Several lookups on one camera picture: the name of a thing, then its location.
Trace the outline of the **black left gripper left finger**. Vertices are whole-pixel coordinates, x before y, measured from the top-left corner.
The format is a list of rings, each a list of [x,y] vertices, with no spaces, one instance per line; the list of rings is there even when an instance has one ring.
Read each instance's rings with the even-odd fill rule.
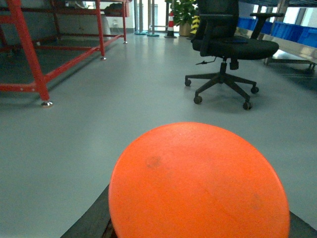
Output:
[[[61,238],[113,238],[108,208],[108,185],[92,206],[75,222]]]

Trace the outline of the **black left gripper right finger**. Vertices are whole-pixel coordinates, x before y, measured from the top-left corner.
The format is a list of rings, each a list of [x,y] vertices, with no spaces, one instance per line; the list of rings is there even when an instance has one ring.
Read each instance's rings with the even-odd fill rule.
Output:
[[[290,230],[288,237],[317,238],[317,231],[293,212],[290,212]]]

